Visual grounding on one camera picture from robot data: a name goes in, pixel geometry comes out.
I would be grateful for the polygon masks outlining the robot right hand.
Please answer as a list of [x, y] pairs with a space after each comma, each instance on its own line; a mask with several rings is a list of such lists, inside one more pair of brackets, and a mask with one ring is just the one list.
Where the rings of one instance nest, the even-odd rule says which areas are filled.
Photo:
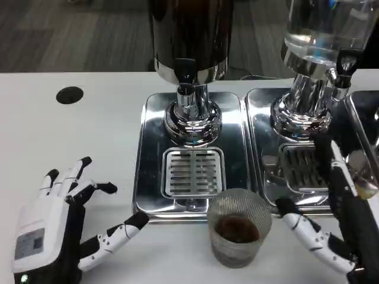
[[372, 184], [351, 170], [331, 136], [318, 134], [312, 139], [317, 169], [327, 184], [330, 208], [343, 237], [323, 231], [289, 198], [275, 201], [278, 213], [307, 251], [345, 275], [348, 283], [378, 283], [378, 194], [363, 195]]

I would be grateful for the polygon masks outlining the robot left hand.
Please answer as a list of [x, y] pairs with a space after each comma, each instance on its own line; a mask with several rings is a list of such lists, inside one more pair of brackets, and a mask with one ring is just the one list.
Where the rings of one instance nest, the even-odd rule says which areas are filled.
[[12, 260], [15, 283], [79, 283], [83, 273], [103, 263], [149, 222], [147, 214], [137, 212], [81, 242], [85, 204], [95, 191], [117, 192], [111, 182], [80, 180], [91, 162], [84, 157], [67, 172], [49, 171], [35, 200], [21, 209]]

